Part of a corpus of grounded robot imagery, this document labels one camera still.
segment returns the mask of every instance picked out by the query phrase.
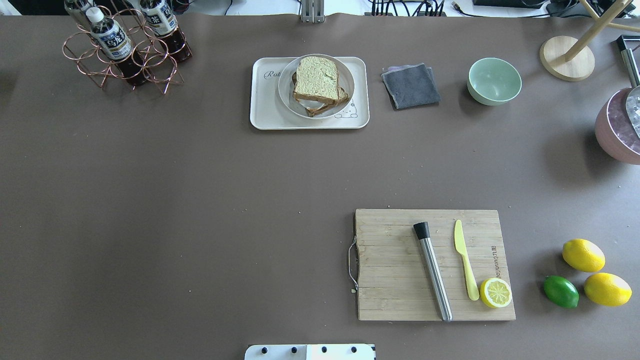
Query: knife handle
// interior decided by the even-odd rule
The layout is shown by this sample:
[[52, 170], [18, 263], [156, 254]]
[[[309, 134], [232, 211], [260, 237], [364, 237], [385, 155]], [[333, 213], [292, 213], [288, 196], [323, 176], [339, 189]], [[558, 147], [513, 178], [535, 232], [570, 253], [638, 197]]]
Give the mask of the knife handle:
[[442, 281], [442, 274], [438, 267], [436, 254], [433, 250], [433, 245], [431, 244], [431, 238], [429, 237], [429, 226], [426, 222], [421, 222], [419, 224], [415, 224], [413, 228], [415, 229], [415, 233], [418, 235], [418, 238], [420, 238], [420, 236], [425, 236], [424, 238], [420, 238], [420, 246], [422, 247], [424, 257], [426, 258], [427, 266], [429, 267], [429, 276], [436, 292], [436, 298], [438, 299], [438, 307], [440, 308], [442, 320], [450, 322], [453, 320], [453, 314], [451, 313], [451, 306], [449, 305], [447, 292], [444, 290], [444, 282]]
[[476, 283], [476, 277], [474, 277], [474, 272], [471, 270], [471, 262], [469, 261], [469, 256], [463, 256], [463, 264], [465, 267], [465, 280], [467, 282], [467, 294], [469, 298], [473, 301], [480, 299], [480, 292], [478, 291], [478, 284]]

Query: cloth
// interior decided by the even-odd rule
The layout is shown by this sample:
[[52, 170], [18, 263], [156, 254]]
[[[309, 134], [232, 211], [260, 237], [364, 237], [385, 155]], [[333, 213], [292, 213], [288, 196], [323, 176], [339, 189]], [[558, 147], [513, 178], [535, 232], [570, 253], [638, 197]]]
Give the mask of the cloth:
[[382, 81], [398, 110], [440, 102], [433, 69], [424, 63], [389, 67]]

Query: sandwich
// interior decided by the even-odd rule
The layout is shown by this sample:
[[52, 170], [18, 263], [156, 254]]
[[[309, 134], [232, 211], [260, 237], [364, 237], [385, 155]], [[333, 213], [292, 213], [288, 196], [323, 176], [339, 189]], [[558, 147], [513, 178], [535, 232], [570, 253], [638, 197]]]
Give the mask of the sandwich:
[[318, 108], [303, 104], [309, 117], [315, 117], [349, 101], [349, 94], [339, 85], [339, 78], [338, 66], [330, 59], [319, 56], [302, 58], [292, 76], [293, 97], [298, 102], [301, 100], [321, 102], [323, 105]]

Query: lemon slice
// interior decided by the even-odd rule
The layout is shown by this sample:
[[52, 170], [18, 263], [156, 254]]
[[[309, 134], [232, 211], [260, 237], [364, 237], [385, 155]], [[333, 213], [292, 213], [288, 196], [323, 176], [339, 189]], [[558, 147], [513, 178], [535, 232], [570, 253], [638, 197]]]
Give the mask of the lemon slice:
[[497, 277], [490, 277], [480, 285], [480, 299], [488, 307], [497, 309], [511, 303], [511, 287]]

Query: lime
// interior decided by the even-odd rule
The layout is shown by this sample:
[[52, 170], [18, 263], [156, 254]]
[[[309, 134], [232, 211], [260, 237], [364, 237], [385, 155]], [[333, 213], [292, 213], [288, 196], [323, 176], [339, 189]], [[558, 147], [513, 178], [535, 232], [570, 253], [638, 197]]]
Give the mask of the lime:
[[490, 277], [480, 284], [480, 299], [488, 307], [497, 309], [511, 303], [511, 287], [497, 277]]
[[600, 272], [584, 281], [584, 293], [596, 304], [620, 306], [631, 299], [631, 287], [617, 275]]
[[572, 268], [584, 272], [598, 272], [604, 267], [602, 250], [585, 239], [573, 239], [564, 243], [562, 257]]
[[554, 304], [573, 309], [578, 306], [578, 290], [571, 281], [561, 276], [547, 276], [543, 285], [545, 294]]

